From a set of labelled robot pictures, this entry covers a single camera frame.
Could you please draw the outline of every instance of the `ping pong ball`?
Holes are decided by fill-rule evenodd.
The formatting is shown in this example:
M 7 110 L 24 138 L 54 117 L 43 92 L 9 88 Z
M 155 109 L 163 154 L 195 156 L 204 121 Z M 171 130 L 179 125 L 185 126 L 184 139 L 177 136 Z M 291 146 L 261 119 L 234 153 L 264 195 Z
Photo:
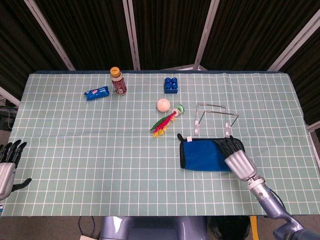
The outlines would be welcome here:
M 165 99 L 165 98 L 161 98 L 157 103 L 156 103 L 156 108 L 160 111 L 160 112 L 166 112 L 170 109 L 170 102 Z

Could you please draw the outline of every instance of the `blue snack package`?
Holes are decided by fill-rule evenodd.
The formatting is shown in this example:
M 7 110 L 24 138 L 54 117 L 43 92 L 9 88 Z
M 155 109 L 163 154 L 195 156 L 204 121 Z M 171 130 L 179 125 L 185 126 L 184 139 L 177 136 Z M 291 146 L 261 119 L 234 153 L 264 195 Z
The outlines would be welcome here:
M 93 99 L 103 98 L 109 96 L 109 90 L 107 86 L 100 87 L 98 89 L 93 89 L 90 91 L 86 91 L 84 95 L 86 95 L 86 100 L 90 101 Z

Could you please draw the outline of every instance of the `blue lego brick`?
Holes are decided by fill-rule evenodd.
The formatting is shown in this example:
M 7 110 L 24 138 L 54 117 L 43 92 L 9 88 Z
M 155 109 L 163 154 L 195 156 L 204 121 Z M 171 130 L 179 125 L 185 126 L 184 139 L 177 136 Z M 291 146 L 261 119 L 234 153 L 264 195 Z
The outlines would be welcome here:
M 164 93 L 165 94 L 176 94 L 178 93 L 178 79 L 176 77 L 166 77 L 164 79 Z

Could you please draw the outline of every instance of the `green grid tablecloth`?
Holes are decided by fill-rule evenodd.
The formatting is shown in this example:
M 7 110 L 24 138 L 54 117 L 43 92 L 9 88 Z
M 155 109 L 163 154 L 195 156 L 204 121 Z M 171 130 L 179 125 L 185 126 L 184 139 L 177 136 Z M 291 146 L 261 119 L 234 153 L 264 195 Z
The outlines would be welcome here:
M 291 214 L 320 213 L 320 181 L 301 107 L 283 73 L 124 74 L 127 94 L 86 101 L 85 91 L 112 87 L 109 74 L 31 74 L 10 141 L 28 143 L 15 183 L 31 184 L 4 201 L 5 216 L 262 215 L 232 173 L 180 168 L 177 134 L 193 136 L 196 104 L 239 114 L 242 140 L 258 173 Z M 164 78 L 178 94 L 164 94 Z M 150 135 L 166 97 L 185 113 L 164 136 Z M 201 138 L 223 137 L 224 117 L 207 116 Z

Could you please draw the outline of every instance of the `black curtain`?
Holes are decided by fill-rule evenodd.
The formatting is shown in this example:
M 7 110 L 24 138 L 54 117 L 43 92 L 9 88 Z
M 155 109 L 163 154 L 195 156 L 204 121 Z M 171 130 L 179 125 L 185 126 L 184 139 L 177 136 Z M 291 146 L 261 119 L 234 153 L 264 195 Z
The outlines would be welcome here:
M 121 0 L 36 0 L 77 70 L 133 69 Z
M 319 8 L 318 0 L 221 0 L 200 64 L 265 71 Z
M 0 1 L 0 86 L 21 99 L 28 75 L 66 66 L 23 0 Z
M 195 62 L 210 0 L 133 0 L 142 70 Z
M 308 125 L 320 121 L 320 28 L 280 71 L 289 74 Z

